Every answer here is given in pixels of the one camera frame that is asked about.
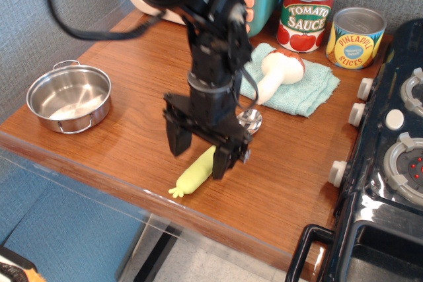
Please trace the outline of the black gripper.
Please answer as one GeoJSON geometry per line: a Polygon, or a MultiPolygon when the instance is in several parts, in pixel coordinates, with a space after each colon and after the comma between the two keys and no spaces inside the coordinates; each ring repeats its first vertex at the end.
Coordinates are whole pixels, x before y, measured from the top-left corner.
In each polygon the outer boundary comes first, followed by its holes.
{"type": "Polygon", "coordinates": [[[235,115],[240,88],[240,80],[218,88],[191,83],[189,96],[172,92],[163,96],[171,153],[177,157],[185,152],[193,134],[217,146],[212,166],[214,180],[221,180],[237,160],[246,162],[250,157],[252,137],[235,115]]]}

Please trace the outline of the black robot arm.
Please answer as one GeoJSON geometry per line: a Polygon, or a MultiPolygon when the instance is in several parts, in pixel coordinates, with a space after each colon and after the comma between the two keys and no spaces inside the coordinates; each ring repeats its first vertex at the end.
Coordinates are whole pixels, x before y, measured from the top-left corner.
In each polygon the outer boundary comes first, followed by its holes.
{"type": "Polygon", "coordinates": [[[215,145],[212,175],[221,179],[248,157],[251,136],[235,115],[245,64],[252,46],[244,0],[143,0],[172,11],[186,25],[192,56],[190,94],[166,93],[164,115],[174,156],[189,148],[193,135],[215,145]]]}

